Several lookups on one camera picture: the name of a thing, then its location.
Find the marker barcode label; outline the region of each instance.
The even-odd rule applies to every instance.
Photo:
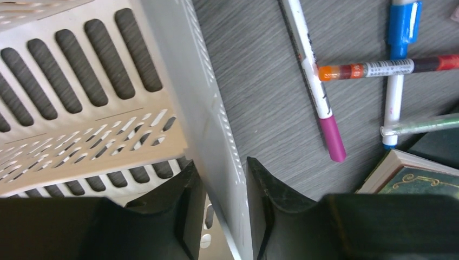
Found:
[[[364,67],[366,77],[379,77],[412,73],[415,63],[412,59],[406,58],[403,60],[367,62],[364,63]]]

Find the perforated plastic panel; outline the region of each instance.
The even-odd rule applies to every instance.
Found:
[[[32,16],[36,2],[72,5]],[[31,22],[0,28],[0,196],[125,204],[185,154],[234,258],[252,258],[245,176],[192,2],[83,2],[14,2]]]
[[[69,10],[92,0],[20,0],[0,2],[0,31]]]

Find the green marker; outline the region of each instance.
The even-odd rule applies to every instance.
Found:
[[[459,113],[439,115],[424,120],[396,123],[391,126],[382,126],[381,135],[407,135],[433,132],[459,127]]]

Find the green book cover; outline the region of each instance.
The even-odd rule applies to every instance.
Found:
[[[380,191],[381,194],[442,194],[459,199],[459,177],[404,167]]]

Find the white plastic file organizer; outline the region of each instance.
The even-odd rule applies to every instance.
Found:
[[[163,85],[160,91],[145,89],[116,26],[114,14],[125,8],[135,16]],[[92,19],[104,24],[135,90],[132,98],[118,97],[91,46],[83,27]],[[106,105],[91,103],[57,45],[55,34],[64,29],[78,41],[108,98]],[[0,134],[2,197],[27,197],[25,191],[31,189],[46,197],[44,187],[49,185],[70,197],[74,194],[64,183],[76,180],[84,189],[82,196],[108,196],[124,204],[166,181],[156,176],[151,164],[168,160],[177,174],[175,159],[185,154],[195,161],[234,258],[253,258],[245,176],[191,0],[0,3],[0,31],[0,49],[18,53],[57,112],[55,119],[45,119],[33,96],[0,59],[0,73],[33,119],[24,126],[8,100],[0,100],[0,114],[8,124]],[[49,49],[81,103],[80,112],[66,110],[27,49],[32,39]],[[138,166],[145,168],[150,181],[138,183],[127,171]],[[107,174],[116,171],[121,171],[126,186],[112,184]],[[94,176],[105,190],[88,185],[85,178]]]

